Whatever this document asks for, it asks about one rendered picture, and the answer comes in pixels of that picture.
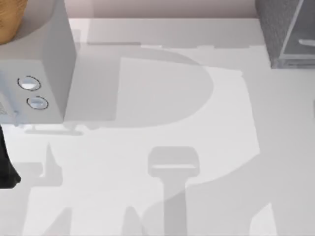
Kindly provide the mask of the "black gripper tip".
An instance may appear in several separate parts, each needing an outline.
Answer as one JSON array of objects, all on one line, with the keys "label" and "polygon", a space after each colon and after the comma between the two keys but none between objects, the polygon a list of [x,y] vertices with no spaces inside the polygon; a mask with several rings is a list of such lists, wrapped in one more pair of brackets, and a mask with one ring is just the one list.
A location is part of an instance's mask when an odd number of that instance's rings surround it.
[{"label": "black gripper tip", "polygon": [[8,156],[4,133],[0,125],[0,189],[12,189],[21,182],[21,177]]}]

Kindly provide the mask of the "pale microwave oven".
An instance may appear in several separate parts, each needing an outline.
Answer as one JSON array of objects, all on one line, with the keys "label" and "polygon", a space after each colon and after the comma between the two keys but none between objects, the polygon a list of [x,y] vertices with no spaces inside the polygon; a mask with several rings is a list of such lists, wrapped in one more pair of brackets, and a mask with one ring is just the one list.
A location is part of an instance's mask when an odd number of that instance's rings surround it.
[{"label": "pale microwave oven", "polygon": [[[65,0],[28,0],[15,37],[0,45],[0,124],[62,123],[76,63]],[[41,88],[27,91],[17,79],[33,76]],[[40,96],[49,106],[30,108],[26,99]]]}]

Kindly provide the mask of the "grey cabinet with dark inside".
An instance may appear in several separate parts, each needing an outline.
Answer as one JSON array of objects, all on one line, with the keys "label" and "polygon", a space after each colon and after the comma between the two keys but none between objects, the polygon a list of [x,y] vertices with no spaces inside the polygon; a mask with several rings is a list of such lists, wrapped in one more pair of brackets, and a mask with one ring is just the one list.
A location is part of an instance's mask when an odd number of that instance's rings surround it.
[{"label": "grey cabinet with dark inside", "polygon": [[272,69],[315,69],[315,0],[255,0]]}]

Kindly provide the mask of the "large microwave knob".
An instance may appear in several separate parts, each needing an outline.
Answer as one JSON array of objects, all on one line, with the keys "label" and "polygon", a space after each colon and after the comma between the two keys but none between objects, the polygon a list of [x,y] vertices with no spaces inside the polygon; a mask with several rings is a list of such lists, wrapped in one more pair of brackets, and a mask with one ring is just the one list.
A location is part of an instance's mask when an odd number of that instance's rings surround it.
[{"label": "large microwave knob", "polygon": [[37,91],[41,88],[40,80],[30,75],[18,78],[17,84],[27,91]]}]

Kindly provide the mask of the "small microwave knob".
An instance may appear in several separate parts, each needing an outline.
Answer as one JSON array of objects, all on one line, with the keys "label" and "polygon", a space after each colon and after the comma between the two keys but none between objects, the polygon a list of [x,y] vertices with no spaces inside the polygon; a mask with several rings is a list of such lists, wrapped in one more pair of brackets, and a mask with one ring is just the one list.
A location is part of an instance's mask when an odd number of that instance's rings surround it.
[{"label": "small microwave knob", "polygon": [[27,98],[26,103],[30,108],[35,109],[35,110],[45,110],[49,106],[48,101],[45,98],[40,97],[40,96]]}]

